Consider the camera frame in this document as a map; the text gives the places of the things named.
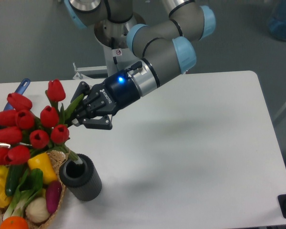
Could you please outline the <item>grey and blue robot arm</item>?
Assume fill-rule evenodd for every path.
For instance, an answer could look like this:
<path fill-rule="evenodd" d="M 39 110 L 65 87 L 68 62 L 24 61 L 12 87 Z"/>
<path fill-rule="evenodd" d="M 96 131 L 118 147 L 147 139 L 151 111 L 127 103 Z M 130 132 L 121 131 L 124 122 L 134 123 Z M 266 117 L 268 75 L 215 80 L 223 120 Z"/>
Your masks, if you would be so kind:
<path fill-rule="evenodd" d="M 94 26 L 98 42 L 108 48 L 108 77 L 99 84 L 79 84 L 67 112 L 69 126 L 112 128 L 112 117 L 196 64 L 193 41 L 211 35 L 213 11 L 194 0 L 165 0 L 169 19 L 148 26 L 131 0 L 66 0 L 72 20 Z"/>

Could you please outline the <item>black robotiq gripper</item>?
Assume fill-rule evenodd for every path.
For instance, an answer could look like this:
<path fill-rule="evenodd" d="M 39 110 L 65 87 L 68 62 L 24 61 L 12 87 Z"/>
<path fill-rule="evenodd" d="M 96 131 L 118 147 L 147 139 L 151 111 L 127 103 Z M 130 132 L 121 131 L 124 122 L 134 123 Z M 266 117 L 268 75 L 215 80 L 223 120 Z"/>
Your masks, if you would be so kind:
<path fill-rule="evenodd" d="M 71 104 L 76 101 L 82 104 L 87 118 L 73 119 L 72 124 L 88 129 L 111 130 L 112 115 L 139 99 L 138 88 L 126 70 L 119 71 L 92 88 L 82 81 L 75 90 Z"/>

